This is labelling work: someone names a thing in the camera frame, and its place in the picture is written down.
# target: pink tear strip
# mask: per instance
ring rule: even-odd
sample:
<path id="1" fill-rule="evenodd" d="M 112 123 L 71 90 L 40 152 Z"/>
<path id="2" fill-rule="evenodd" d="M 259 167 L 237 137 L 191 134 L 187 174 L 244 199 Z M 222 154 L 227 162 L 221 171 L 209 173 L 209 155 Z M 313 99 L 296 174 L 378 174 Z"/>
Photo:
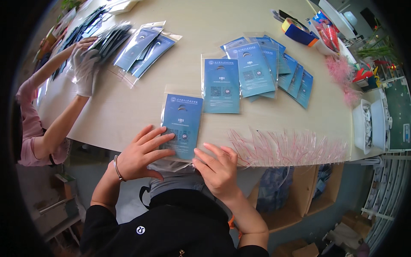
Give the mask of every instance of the pink tear strip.
<path id="1" fill-rule="evenodd" d="M 250 128 L 251 138 L 235 130 L 226 132 L 238 154 L 238 164 L 244 167 L 283 167 L 315 165 L 346 161 L 348 143 L 342 139 L 322 137 L 315 132 L 294 129 L 282 132 L 258 131 Z"/>

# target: qr code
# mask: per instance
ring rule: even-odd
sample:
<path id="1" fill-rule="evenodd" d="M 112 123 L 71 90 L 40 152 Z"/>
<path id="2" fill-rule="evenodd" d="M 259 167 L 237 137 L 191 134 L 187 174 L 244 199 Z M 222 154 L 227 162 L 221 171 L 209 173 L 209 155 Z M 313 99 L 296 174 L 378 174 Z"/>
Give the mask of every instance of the qr code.
<path id="1" fill-rule="evenodd" d="M 177 141 L 177 137 L 178 137 L 178 130 L 172 130 L 172 129 L 167 129 L 166 134 L 171 134 L 174 133 L 175 136 L 172 140 L 170 141 Z"/>
<path id="2" fill-rule="evenodd" d="M 221 87 L 211 87 L 211 96 L 221 96 Z"/>
<path id="3" fill-rule="evenodd" d="M 243 72 L 242 75 L 244 76 L 245 81 L 254 79 L 253 71 Z"/>

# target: woman's left hand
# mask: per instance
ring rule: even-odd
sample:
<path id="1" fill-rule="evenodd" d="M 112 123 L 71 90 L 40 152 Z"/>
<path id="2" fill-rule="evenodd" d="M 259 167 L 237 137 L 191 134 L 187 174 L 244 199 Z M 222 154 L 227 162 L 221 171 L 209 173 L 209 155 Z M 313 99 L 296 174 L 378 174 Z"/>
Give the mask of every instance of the woman's left hand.
<path id="1" fill-rule="evenodd" d="M 163 180 L 163 176 L 151 169 L 147 165 L 163 157 L 175 155 L 171 149 L 155 150 L 161 144 L 174 138 L 174 134 L 165 134 L 157 137 L 166 131 L 166 127 L 159 127 L 151 130 L 152 125 L 143 128 L 133 141 L 117 158 L 117 168 L 120 175 L 125 180 L 153 177 Z"/>

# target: hand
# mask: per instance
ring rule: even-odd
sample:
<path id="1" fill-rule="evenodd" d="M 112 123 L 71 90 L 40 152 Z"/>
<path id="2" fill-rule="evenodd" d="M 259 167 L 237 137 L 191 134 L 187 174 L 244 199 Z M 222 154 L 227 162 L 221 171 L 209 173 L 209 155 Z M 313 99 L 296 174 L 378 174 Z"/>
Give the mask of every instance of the hand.
<path id="1" fill-rule="evenodd" d="M 208 189 L 222 202 L 237 197 L 241 192 L 237 186 L 237 153 L 227 146 L 219 148 L 209 143 L 204 143 L 204 146 L 218 159 L 216 160 L 198 148 L 194 149 L 195 154 L 207 164 L 193 159 L 193 164 L 200 171 Z"/>
<path id="2" fill-rule="evenodd" d="M 98 39 L 98 37 L 93 36 L 93 37 L 85 37 L 82 40 L 80 40 L 77 43 L 72 44 L 70 47 L 72 47 L 72 53 L 76 52 L 77 49 L 81 49 L 83 51 L 87 50 L 87 48 L 89 48 L 94 41 L 96 41 Z"/>
<path id="3" fill-rule="evenodd" d="M 79 48 L 73 52 L 71 62 L 74 66 L 77 94 L 90 97 L 92 96 L 93 85 L 98 73 L 98 69 L 95 69 L 95 63 L 100 60 L 100 57 L 97 49 L 87 51 L 84 55 L 85 50 L 83 49 Z"/>
<path id="4" fill-rule="evenodd" d="M 159 127 L 151 131 L 152 125 L 143 128 L 133 141 L 117 158 L 117 168 L 125 180 L 153 177 L 164 180 L 163 176 L 147 165 L 163 157 L 175 155 L 171 149 L 154 150 L 159 145 L 174 138 L 174 134 L 166 134 L 156 137 L 166 131 L 166 127 Z"/>

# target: pink shirt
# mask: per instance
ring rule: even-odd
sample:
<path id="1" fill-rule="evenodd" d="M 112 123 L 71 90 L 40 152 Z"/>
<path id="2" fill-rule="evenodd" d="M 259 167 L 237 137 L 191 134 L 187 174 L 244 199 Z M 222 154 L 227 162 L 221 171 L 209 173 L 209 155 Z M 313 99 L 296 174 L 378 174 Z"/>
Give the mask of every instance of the pink shirt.
<path id="1" fill-rule="evenodd" d="M 24 166 L 44 166 L 51 164 L 49 156 L 43 159 L 37 159 L 34 155 L 34 139 L 44 135 L 39 114 L 32 104 L 33 100 L 37 98 L 36 89 L 39 86 L 34 84 L 34 76 L 35 74 L 20 86 L 16 95 L 20 102 L 23 120 L 23 144 L 21 147 L 21 160 L 19 160 L 18 163 Z M 69 148 L 70 142 L 66 139 L 60 144 L 57 150 L 51 154 L 54 163 L 63 163 L 67 158 Z"/>

